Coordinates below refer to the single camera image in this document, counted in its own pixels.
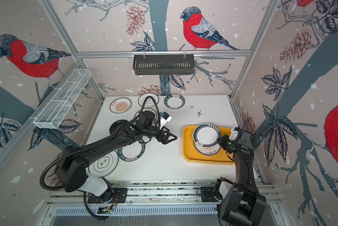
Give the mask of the yellow plastic bin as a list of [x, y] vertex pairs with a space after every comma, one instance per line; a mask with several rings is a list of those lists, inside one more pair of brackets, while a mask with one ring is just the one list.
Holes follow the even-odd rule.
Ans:
[[183, 131], [183, 156], [188, 162], [234, 165], [227, 152], [219, 147], [213, 155], [204, 155], [194, 145], [193, 133], [197, 125], [188, 125]]

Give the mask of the green lettered rim plate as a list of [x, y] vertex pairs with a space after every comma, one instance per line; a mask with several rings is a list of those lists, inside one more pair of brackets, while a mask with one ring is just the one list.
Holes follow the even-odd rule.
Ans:
[[145, 142], [141, 139], [130, 146], [121, 147], [117, 150], [119, 158], [125, 162], [133, 162], [142, 157], [145, 152]]

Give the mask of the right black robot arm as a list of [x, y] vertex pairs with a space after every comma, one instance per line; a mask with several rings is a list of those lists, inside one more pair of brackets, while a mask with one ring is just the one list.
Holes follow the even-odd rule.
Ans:
[[218, 139], [220, 147], [233, 155], [230, 159], [236, 167], [236, 181], [231, 182], [217, 209], [220, 224], [224, 221], [230, 226], [258, 226], [266, 209], [266, 198], [255, 182], [251, 137], [251, 132], [236, 127], [229, 136]]

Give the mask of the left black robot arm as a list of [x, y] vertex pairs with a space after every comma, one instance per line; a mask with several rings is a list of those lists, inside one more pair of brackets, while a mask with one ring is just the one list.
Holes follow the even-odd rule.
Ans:
[[156, 114], [140, 110], [132, 120], [118, 120], [110, 127], [110, 135], [79, 148], [66, 148], [60, 158], [49, 164], [40, 176], [40, 186], [48, 191], [64, 189], [81, 191], [107, 203], [114, 197], [111, 184], [91, 173], [90, 166], [116, 150], [139, 142], [143, 137], [155, 138], [166, 145], [177, 140], [165, 124], [171, 120], [167, 112]]

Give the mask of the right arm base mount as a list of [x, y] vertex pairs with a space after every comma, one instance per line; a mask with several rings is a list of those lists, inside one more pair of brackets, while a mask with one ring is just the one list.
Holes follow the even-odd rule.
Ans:
[[219, 189], [216, 187], [201, 187], [200, 192], [202, 202], [220, 202], [223, 200]]

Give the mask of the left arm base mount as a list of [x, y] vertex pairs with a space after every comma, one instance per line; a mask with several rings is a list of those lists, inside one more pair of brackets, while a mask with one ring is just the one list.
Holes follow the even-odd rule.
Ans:
[[118, 204], [125, 203], [127, 197], [127, 188], [109, 188], [101, 196], [95, 196], [89, 194], [88, 203], [89, 204]]

